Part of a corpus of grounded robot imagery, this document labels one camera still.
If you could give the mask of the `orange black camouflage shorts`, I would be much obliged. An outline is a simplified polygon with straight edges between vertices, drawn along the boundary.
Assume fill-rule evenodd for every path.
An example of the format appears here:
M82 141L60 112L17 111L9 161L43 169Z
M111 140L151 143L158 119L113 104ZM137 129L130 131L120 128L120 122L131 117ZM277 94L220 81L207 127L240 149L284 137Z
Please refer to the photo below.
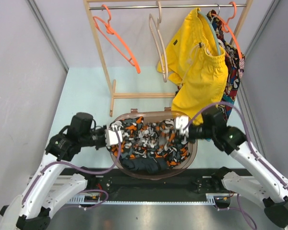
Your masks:
M178 135L174 119L144 122L144 117L117 120L112 123L120 131L129 131L129 143L121 144L120 161L123 159L163 158L170 169L189 158L186 138Z

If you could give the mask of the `orange hanger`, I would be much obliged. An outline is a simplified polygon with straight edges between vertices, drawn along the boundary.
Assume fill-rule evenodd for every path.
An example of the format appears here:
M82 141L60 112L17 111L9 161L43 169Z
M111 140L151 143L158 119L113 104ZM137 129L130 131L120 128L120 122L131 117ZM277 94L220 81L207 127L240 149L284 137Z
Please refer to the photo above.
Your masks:
M103 37L117 50L118 53L135 68L138 74L141 73L140 65L122 37L111 26L112 15L107 5L101 5L102 10L105 10L108 14L108 19L105 21L98 16L93 16L93 22L95 28L103 35Z
M236 14L237 14L237 5L236 5L236 3L234 1L229 2L229 5L232 5L234 11L233 11L233 15L228 17L227 21L225 21L223 18L221 18L218 14L212 13L211 15L212 15L212 19L218 18L222 22L222 31L223 32L231 34L233 42L236 45L236 49L237 49L237 52L238 52L239 59L242 59L242 53L241 53L241 50L240 50L240 45L239 45L239 43L238 43L238 41L236 39L236 36L234 35L231 27L229 26L230 20L234 19Z

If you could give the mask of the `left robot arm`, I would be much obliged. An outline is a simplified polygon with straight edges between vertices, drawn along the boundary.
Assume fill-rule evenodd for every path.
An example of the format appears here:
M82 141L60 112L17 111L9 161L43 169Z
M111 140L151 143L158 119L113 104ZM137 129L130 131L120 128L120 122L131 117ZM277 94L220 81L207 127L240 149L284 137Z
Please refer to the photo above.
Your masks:
M99 149L121 146L121 130L122 125L118 122L96 128L92 115L83 112L74 115L71 123L50 139L39 168L24 192L2 207L0 230L45 230L53 216L72 197L94 190L95 177L110 172L112 167L92 171L77 167L71 161L85 147ZM74 168L74 175L69 182L50 194L57 177L66 167Z

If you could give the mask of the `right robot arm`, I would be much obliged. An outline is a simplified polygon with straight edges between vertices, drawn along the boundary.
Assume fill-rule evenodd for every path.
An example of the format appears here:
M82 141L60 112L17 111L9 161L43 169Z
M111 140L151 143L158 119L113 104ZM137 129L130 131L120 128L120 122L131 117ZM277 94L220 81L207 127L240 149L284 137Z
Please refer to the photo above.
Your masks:
M268 219L279 228L288 227L288 178L281 174L253 145L248 128L241 131L228 126L215 103L200 110L203 123L194 125L186 117L177 119L176 128L188 141L212 139L214 145L239 162L256 182L245 179L230 169L220 168L212 179L217 192L226 189L237 193L264 210Z

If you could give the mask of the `dark navy shorts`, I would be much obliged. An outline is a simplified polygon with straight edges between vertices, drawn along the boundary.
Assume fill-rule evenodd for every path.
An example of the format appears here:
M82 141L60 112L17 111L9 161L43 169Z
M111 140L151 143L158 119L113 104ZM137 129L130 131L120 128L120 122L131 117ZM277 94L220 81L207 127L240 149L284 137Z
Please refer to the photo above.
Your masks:
M123 159L120 161L123 168L131 172L146 172L148 174L156 174L169 168L167 162L163 158L147 159Z

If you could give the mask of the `yellow shorts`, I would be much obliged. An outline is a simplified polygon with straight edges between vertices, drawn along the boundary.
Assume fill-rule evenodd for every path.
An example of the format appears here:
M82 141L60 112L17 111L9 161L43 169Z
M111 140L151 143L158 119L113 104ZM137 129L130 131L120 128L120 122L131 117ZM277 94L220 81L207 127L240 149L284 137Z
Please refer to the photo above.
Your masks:
M198 112L220 102L228 77L225 51L217 54L215 41L206 20L193 9L166 47L168 80L180 87L172 110L186 114L198 125Z

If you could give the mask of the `beige wooden hanger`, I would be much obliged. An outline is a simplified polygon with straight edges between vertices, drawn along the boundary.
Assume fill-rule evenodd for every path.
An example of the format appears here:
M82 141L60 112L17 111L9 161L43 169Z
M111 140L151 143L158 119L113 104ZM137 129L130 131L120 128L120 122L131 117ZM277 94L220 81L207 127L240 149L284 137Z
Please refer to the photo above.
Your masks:
M156 1L156 6L158 9L158 17L155 19L150 13L148 18L148 25L159 56L163 82L166 83L168 81L168 60L166 57L164 41L160 32L160 24L162 22L162 8L160 1Z

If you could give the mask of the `colourful patterned shorts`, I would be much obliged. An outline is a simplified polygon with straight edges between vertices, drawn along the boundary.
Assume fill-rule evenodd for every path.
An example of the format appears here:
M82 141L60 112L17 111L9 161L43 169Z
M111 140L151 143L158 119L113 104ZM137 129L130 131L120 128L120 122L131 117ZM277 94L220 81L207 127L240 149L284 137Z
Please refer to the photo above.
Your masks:
M224 89L222 100L230 104L236 101L237 92L240 86L245 67L245 55L241 52L238 45L231 45L224 39L224 33L233 33L225 26L225 23L215 10L211 10L207 15L216 33L219 44L225 50L225 64L228 68L228 78Z

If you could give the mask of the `teal hanger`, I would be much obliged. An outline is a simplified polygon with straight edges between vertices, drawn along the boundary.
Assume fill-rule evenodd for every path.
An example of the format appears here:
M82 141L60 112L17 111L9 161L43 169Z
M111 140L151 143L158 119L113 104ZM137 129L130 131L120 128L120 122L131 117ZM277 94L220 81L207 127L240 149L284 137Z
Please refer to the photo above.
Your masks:
M216 32L215 32L215 30L214 30L214 28L213 28L213 26L212 26L212 23L211 23L210 20L207 18L207 16L206 16L204 13L202 13L201 11L198 11L198 14L200 14L200 15L206 20L206 22L208 23L209 28L210 28L210 30L211 30L211 32L212 32L214 41L215 41L217 54L220 56L220 55L221 55L220 44L219 44L219 42L218 42L218 38L217 38L217 36L216 36Z

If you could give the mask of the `translucent pink laundry basket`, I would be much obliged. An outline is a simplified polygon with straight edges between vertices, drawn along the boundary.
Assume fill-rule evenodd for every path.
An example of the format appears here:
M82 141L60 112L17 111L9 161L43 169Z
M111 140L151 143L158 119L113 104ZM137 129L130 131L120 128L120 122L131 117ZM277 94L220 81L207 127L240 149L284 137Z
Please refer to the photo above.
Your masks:
M113 122L117 120L122 120L122 119L128 119L128 118L135 118L135 117L144 117L144 122L158 122L162 121L165 119L175 119L177 116L182 116L183 113L177 112L177 111L171 111L169 109L165 109L164 111L158 111L158 112L142 112L139 113L136 109L131 110L130 113L128 114L123 114L117 117ZM116 127L118 129L117 125L112 125L112 123L109 125L110 127ZM167 170L161 171L156 174L148 174L145 172L131 172L125 168L120 163L120 155L121 155L121 146L114 145L114 146L109 146L107 149L110 152L111 158L114 162L116 162L116 166L125 174L135 177L135 178L140 178L140 179L150 179L150 180L158 180L162 178L167 178L171 177L174 175L177 175L184 170L186 170L193 160L195 159L196 153L197 153L197 143L189 143L188 142L188 148L189 148L189 153L190 156L188 159L186 159L184 162L182 162L180 165L175 166L174 168L170 169L168 168Z

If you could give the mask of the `metal hanging rod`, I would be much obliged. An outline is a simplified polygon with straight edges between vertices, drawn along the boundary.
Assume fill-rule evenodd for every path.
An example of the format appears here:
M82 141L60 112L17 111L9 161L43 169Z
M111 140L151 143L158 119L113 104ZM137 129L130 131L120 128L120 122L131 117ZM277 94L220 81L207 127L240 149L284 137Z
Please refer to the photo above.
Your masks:
M233 7L232 4L198 4L198 5L164 5L162 9L173 9L173 8L228 8ZM130 9L157 9L157 5L145 5L145 6L110 6L109 10L130 10Z

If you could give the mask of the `wooden clothes rack frame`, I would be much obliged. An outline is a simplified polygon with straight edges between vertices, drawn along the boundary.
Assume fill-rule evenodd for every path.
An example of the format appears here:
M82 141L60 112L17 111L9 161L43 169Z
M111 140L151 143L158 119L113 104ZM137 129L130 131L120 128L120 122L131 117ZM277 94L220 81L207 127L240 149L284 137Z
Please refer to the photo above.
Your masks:
M98 16L103 20L108 19L108 14L105 10L102 10L101 7L91 7L90 4L93 3L93 0L85 0L84 7L87 13L87 17L89 20L89 24L92 30L92 34L94 37L95 45L97 48L98 56L101 61L102 69L104 72L104 76L106 78L106 82L108 85L109 93L110 93L110 107L109 107L109 116L113 116L114 112L114 102L116 99L157 99L157 98L174 98L174 93L157 93L157 92L139 92L139 93L123 93L123 92L116 92L116 80L110 81L110 76L108 73L107 65L104 59L103 50L100 44L100 40L98 34L100 33L94 26L93 16ZM249 12L249 9L252 5L253 1L248 0L244 4L236 4L237 5L237 14L234 19L230 20L229 26L231 27L234 35L238 36L242 25L246 19L246 16Z

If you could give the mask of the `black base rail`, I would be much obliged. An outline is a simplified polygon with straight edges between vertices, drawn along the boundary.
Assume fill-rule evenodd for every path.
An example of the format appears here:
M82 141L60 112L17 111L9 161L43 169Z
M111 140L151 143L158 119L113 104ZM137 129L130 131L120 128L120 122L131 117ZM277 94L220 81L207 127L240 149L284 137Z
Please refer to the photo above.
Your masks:
M240 176L234 182L237 188L226 189L221 180L234 172ZM186 169L183 172L158 180L140 179L114 169L102 177L90 176L85 190L100 194L110 201L200 201L205 194L244 195L242 187L251 187L246 169Z

